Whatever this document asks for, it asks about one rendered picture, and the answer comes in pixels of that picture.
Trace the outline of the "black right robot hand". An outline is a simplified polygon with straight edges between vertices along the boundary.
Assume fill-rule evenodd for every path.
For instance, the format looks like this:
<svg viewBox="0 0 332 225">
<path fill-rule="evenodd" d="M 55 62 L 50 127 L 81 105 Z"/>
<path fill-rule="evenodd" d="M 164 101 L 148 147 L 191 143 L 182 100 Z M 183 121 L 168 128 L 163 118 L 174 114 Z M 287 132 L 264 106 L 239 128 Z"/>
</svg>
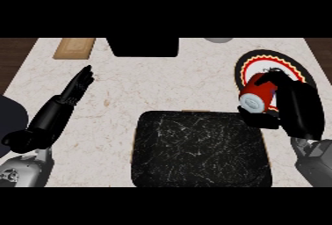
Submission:
<svg viewBox="0 0 332 225">
<path fill-rule="evenodd" d="M 250 127 L 284 128 L 291 137 L 320 141 L 325 132 L 325 111 L 317 89 L 295 81 L 281 70 L 270 70 L 256 81 L 256 85 L 272 82 L 276 89 L 276 107 L 279 116 L 269 113 L 250 113 L 238 107 Z"/>
</svg>

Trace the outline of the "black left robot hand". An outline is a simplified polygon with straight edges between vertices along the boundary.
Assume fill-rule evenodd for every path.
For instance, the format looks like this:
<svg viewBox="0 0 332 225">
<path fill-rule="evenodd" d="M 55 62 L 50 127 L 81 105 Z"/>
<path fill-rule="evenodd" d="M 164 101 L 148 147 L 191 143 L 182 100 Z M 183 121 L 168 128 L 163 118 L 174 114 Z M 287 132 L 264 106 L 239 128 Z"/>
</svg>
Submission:
<svg viewBox="0 0 332 225">
<path fill-rule="evenodd" d="M 27 129 L 9 133 L 2 143 L 18 154 L 46 149 L 58 140 L 70 122 L 74 107 L 93 83 L 92 66 L 86 66 L 73 77 L 64 92 L 55 95 L 40 108 Z"/>
</svg>

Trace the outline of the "red can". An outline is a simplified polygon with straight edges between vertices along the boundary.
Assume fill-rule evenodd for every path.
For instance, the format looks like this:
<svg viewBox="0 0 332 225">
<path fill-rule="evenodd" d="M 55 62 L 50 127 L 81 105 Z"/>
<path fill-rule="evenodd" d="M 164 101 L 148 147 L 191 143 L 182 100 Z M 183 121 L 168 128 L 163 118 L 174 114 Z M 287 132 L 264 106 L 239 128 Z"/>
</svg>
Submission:
<svg viewBox="0 0 332 225">
<path fill-rule="evenodd" d="M 266 82 L 257 85 L 256 82 L 261 78 L 263 73 L 257 73 L 247 85 L 244 86 L 239 94 L 241 107 L 250 113 L 266 113 L 273 102 L 273 96 L 276 92 L 276 85 L 272 82 Z"/>
</svg>

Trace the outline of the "black red patterned plate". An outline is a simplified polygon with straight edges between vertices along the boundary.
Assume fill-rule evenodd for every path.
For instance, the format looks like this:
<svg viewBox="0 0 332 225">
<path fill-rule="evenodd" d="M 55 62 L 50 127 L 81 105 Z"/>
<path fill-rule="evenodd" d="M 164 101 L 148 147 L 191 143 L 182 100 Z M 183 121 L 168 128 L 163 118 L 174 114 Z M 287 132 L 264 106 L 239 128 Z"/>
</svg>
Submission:
<svg viewBox="0 0 332 225">
<path fill-rule="evenodd" d="M 250 51 L 238 60 L 235 65 L 235 82 L 239 89 L 239 94 L 251 77 L 257 73 L 266 73 L 270 69 L 279 69 L 292 80 L 309 83 L 316 87 L 316 81 L 312 77 L 306 67 L 288 55 L 267 49 L 257 49 Z M 279 116 L 279 109 L 276 106 L 276 92 L 273 102 L 267 112 L 272 116 Z"/>
</svg>

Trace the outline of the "black marbled tray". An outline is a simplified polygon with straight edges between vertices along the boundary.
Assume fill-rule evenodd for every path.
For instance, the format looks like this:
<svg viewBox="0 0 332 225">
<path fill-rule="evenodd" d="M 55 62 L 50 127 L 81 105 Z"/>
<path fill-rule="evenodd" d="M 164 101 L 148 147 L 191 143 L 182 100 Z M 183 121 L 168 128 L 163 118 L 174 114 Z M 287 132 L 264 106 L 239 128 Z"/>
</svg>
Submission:
<svg viewBox="0 0 332 225">
<path fill-rule="evenodd" d="M 145 112 L 132 180 L 139 187 L 272 186 L 261 130 L 235 112 Z"/>
</svg>

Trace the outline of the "dark grey rounded object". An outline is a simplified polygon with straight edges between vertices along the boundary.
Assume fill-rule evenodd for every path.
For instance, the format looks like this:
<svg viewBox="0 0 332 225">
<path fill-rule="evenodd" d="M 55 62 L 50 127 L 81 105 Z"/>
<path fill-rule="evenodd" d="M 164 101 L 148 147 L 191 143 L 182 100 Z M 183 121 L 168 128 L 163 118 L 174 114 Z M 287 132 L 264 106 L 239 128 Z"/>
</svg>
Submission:
<svg viewBox="0 0 332 225">
<path fill-rule="evenodd" d="M 11 98 L 0 95 L 0 158 L 9 147 L 2 143 L 5 136 L 27 127 L 28 115 L 25 107 Z"/>
</svg>

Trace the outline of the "wooden cutting board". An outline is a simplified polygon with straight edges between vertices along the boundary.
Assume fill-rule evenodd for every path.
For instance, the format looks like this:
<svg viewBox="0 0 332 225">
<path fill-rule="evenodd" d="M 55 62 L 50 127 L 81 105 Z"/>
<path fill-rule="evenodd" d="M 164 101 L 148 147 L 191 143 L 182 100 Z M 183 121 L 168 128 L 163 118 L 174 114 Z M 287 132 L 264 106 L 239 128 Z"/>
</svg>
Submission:
<svg viewBox="0 0 332 225">
<path fill-rule="evenodd" d="M 64 38 L 53 58 L 56 60 L 87 60 L 92 54 L 95 38 Z"/>
</svg>

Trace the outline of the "black appliance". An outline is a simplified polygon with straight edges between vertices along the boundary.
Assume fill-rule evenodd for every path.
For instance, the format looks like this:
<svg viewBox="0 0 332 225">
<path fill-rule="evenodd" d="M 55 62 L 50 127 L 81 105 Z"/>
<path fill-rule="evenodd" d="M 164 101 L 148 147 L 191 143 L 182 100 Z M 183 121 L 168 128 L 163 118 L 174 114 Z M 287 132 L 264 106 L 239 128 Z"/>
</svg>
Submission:
<svg viewBox="0 0 332 225">
<path fill-rule="evenodd" d="M 117 57 L 177 57 L 179 38 L 108 38 Z"/>
</svg>

